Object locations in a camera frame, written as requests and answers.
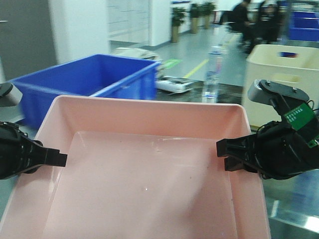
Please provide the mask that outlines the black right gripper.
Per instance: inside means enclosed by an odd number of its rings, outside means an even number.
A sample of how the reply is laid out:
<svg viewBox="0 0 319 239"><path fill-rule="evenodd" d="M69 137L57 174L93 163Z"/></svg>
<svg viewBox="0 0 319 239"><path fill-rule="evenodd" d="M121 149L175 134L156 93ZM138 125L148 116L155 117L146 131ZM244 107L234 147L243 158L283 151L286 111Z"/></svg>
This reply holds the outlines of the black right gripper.
<svg viewBox="0 0 319 239"><path fill-rule="evenodd" d="M319 137L319 124L309 123L296 131L287 123L272 121L255 134L217 141L218 157L224 158L225 171L245 170L260 178L289 179L319 168L319 146L307 143ZM235 157L250 157L253 161Z"/></svg>

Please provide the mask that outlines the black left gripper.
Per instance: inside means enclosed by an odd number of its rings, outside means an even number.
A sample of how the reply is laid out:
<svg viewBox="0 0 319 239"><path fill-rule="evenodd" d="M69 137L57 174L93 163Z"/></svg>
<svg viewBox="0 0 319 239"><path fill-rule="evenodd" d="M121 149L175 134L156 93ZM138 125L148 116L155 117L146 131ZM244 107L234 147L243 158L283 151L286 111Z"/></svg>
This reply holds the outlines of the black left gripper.
<svg viewBox="0 0 319 239"><path fill-rule="evenodd" d="M28 133L19 129L19 125L0 122L0 179L8 179L22 172L24 158L24 140ZM67 154L59 149L47 148L38 140L34 140L26 155L25 173L34 173L41 166L65 167Z"/></svg>

